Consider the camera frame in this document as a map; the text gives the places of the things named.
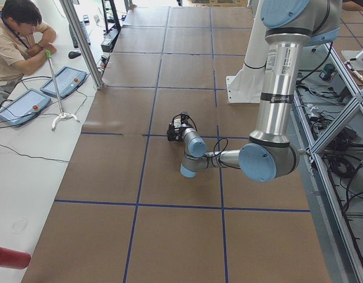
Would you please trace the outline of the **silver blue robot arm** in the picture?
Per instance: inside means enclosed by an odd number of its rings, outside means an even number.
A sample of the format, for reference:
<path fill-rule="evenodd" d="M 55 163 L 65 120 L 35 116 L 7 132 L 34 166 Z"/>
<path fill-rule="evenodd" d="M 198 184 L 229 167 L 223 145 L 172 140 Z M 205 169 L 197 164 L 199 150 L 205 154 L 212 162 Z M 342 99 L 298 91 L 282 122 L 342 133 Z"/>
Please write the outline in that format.
<path fill-rule="evenodd" d="M 286 129 L 302 51 L 337 38 L 341 9 L 341 1 L 258 2 L 243 67 L 226 81 L 231 103 L 259 103 L 256 127 L 241 149 L 208 152 L 190 116 L 174 116 L 167 138 L 185 145 L 183 176 L 230 167 L 255 182 L 268 182 L 296 169 L 300 154 Z"/>

